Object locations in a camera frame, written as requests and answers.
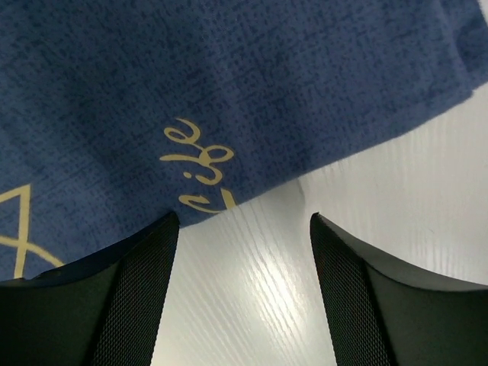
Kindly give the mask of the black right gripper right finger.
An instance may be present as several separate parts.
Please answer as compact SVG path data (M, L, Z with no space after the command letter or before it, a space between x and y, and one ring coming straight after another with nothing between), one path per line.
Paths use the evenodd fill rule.
M320 214L310 239L339 365L485 365L487 288L425 270Z

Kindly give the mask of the blue fish-pattern cloth placemat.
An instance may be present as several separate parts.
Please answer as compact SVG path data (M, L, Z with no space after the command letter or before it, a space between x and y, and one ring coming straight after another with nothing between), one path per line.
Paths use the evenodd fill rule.
M199 223L486 81L477 1L3 1L1 277Z

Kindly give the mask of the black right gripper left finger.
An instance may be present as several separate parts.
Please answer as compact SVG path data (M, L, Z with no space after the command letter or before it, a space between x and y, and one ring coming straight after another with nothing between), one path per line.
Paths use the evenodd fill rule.
M148 365L178 241L170 213L35 278L1 284L3 365Z

